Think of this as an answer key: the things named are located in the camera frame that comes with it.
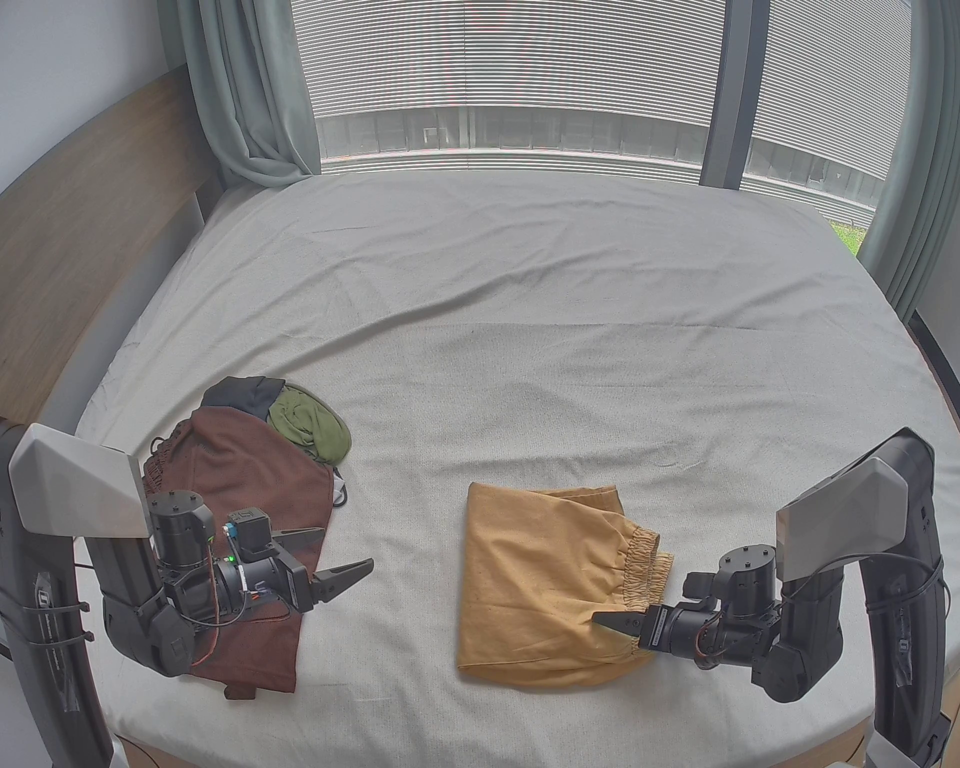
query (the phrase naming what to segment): headboard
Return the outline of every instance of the headboard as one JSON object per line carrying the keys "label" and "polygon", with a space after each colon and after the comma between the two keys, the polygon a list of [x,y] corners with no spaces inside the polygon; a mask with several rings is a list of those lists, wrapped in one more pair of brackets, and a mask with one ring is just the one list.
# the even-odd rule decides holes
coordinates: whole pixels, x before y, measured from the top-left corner
{"label": "headboard", "polygon": [[216,202],[186,67],[71,133],[0,195],[0,415],[36,420],[85,331],[174,216]]}

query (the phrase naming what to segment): building facade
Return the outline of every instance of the building facade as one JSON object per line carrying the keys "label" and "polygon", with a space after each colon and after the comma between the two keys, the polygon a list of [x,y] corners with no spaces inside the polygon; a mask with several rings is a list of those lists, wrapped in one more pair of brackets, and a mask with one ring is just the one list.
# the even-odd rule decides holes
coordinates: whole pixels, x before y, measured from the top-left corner
{"label": "building facade", "polygon": [[[722,0],[294,0],[324,172],[697,183]],[[910,67],[903,0],[773,0],[742,188],[870,224]]]}

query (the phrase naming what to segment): bed sheet wrinkle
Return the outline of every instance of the bed sheet wrinkle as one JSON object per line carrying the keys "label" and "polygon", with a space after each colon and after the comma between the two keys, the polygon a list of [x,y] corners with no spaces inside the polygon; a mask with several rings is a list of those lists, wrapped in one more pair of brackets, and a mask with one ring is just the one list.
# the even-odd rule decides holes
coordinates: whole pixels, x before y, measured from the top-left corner
{"label": "bed sheet wrinkle", "polygon": [[[779,506],[910,424],[937,451],[938,527],[945,553],[960,551],[960,436],[896,316],[812,209],[544,172],[320,177],[254,195],[168,281],[81,434],[141,449],[223,375],[288,378],[354,433],[350,502],[320,567],[377,562],[305,617],[298,692],[255,708],[134,664],[121,679],[109,644],[91,645],[110,724],[198,765],[600,768],[642,754],[739,768],[869,711],[854,569],[844,656],[790,707],[770,707],[743,670],[671,659],[582,692],[466,682],[453,660],[471,481],[614,483],[626,515],[676,553],[672,602],[687,571],[772,538]],[[203,323],[218,312],[214,338]],[[946,575],[960,583],[960,562]]]}

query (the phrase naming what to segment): brown shorts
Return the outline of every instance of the brown shorts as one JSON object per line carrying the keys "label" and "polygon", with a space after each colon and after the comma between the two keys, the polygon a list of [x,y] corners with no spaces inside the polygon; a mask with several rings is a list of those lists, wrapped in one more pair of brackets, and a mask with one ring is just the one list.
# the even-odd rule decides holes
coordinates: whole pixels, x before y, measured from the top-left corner
{"label": "brown shorts", "polygon": [[514,491],[473,483],[457,668],[508,685],[594,685],[651,654],[591,623],[662,600],[673,555],[623,515],[614,486]]}

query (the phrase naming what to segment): mattress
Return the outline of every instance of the mattress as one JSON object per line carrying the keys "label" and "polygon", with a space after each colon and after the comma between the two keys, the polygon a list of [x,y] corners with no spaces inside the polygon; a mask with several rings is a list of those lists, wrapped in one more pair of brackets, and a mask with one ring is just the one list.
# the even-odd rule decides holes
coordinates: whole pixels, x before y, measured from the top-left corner
{"label": "mattress", "polygon": [[[800,702],[660,657],[532,691],[455,664],[468,485],[615,484],[690,570],[772,542],[774,512],[903,426],[936,451],[960,584],[960,434],[924,360],[812,208],[544,172],[318,177],[218,212],[131,331],[78,434],[142,461],[225,375],[283,376],[354,446],[320,567],[366,581],[305,617],[295,694],[228,702],[98,634],[121,735],[199,766],[760,766],[863,720],[873,675],[848,568],[846,648]],[[99,605],[94,576],[78,575]],[[948,621],[948,672],[960,660]]]}

